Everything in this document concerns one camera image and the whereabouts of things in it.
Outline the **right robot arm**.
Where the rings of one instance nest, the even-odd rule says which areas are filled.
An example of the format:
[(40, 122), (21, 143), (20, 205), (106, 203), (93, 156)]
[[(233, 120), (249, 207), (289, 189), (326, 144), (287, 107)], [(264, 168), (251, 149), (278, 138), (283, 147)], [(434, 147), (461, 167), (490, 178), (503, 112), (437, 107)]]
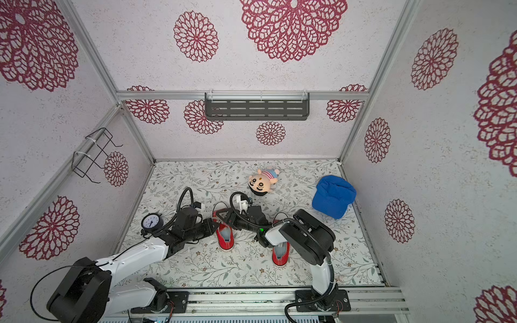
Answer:
[(215, 216), (234, 230), (255, 233), (255, 240), (265, 248), (289, 244), (310, 265), (312, 290), (317, 296), (326, 297), (336, 288), (331, 259), (336, 236), (307, 211), (299, 209), (275, 223), (268, 222), (258, 206), (241, 212), (230, 207), (216, 211)]

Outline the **red sneaker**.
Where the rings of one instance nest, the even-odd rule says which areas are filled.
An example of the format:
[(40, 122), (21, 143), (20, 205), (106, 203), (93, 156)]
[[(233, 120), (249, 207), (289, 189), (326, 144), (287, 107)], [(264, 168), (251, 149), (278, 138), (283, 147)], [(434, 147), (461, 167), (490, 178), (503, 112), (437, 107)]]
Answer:
[(290, 244), (282, 234), (278, 233), (278, 237), (282, 242), (273, 247), (272, 261), (275, 266), (283, 267), (289, 261)]
[(234, 235), (233, 230), (230, 226), (222, 222), (213, 212), (212, 218), (214, 221), (219, 223), (219, 227), (216, 231), (219, 247), (224, 251), (229, 251), (234, 247)]

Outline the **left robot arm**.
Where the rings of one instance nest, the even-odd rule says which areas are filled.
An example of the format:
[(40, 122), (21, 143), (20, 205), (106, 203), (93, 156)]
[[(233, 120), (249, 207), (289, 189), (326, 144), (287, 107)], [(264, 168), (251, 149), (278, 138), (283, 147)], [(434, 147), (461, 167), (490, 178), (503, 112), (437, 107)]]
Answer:
[(133, 308), (161, 312), (170, 305), (167, 288), (156, 279), (120, 282), (137, 271), (180, 252), (186, 244), (215, 234), (218, 223), (203, 218), (194, 207), (180, 210), (169, 222), (150, 213), (141, 221), (146, 238), (112, 256), (76, 261), (47, 302), (59, 322), (99, 322), (103, 317)]

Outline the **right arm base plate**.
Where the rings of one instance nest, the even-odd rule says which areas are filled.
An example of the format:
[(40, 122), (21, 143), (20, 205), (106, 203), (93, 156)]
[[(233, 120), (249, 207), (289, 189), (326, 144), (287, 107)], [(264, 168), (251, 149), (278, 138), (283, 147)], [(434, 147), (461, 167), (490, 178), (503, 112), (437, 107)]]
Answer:
[[(315, 300), (319, 295), (312, 290), (296, 290), (297, 303)], [(298, 312), (350, 312), (351, 304), (344, 289), (334, 289), (328, 296), (313, 304), (297, 305)]]

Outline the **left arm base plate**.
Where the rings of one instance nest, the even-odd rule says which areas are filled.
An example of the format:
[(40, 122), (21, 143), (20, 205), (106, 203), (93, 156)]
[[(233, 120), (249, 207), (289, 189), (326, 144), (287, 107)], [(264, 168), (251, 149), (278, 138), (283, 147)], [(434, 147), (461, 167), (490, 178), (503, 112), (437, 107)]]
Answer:
[(158, 293), (149, 306), (132, 308), (131, 314), (184, 314), (187, 311), (189, 292)]

